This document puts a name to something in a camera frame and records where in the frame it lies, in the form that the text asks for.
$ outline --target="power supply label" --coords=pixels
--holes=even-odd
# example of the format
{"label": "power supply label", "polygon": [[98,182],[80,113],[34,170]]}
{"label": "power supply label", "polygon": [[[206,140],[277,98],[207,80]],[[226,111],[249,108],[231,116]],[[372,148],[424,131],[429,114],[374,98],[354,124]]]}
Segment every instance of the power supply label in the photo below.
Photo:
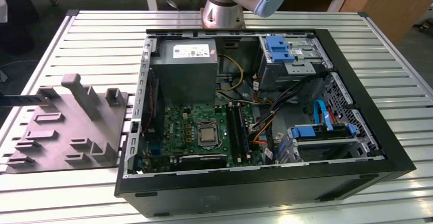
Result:
{"label": "power supply label", "polygon": [[178,44],[174,46],[174,58],[210,57],[209,44]]}

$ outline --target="gray robot arm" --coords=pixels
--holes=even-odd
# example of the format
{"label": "gray robot arm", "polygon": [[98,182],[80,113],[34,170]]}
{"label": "gray robot arm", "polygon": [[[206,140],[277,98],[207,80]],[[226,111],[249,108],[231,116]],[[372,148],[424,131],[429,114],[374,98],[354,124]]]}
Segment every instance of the gray robot arm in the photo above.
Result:
{"label": "gray robot arm", "polygon": [[207,0],[203,25],[207,28],[242,28],[242,7],[261,17],[270,16],[284,0]]}

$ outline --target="green circuit board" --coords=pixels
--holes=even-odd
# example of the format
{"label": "green circuit board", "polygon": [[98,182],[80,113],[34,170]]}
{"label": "green circuit board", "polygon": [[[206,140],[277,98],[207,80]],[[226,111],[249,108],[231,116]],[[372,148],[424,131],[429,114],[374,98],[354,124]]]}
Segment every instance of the green circuit board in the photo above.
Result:
{"label": "green circuit board", "polygon": [[[242,108],[246,125],[254,123],[251,106]],[[199,126],[215,124],[218,127],[218,146],[205,148],[199,145]],[[166,107],[165,140],[162,156],[185,156],[203,154],[225,154],[229,166],[262,165],[261,151],[251,152],[251,160],[238,163],[231,158],[230,136],[227,129],[226,105],[193,105]]]}

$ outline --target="slatted metal surface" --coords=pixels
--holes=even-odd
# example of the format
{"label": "slatted metal surface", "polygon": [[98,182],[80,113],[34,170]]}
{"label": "slatted metal surface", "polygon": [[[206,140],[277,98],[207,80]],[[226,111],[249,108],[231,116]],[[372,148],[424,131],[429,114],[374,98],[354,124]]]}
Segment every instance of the slatted metal surface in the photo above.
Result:
{"label": "slatted metal surface", "polygon": [[[277,13],[267,19],[246,13],[245,19],[249,28],[329,29],[417,170],[344,201],[163,219],[145,218],[114,197],[115,168],[0,175],[0,223],[424,223],[424,218],[433,217],[432,94],[374,25],[356,13]],[[35,93],[39,86],[66,91],[59,86],[62,75],[79,73],[82,83],[94,85],[96,92],[111,87],[127,91],[132,105],[146,29],[199,26],[198,12],[82,11],[67,17],[26,92]],[[20,124],[32,117],[30,109],[15,108],[2,129],[0,172],[26,130]],[[123,131],[128,129],[126,121]]]}

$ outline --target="open computer tower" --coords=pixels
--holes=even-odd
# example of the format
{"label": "open computer tower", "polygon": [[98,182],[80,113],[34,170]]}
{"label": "open computer tower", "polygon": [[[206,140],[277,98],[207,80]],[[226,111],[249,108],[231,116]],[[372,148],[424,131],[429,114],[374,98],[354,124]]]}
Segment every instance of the open computer tower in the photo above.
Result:
{"label": "open computer tower", "polygon": [[340,200],[414,169],[328,30],[147,30],[115,192],[145,216]]}

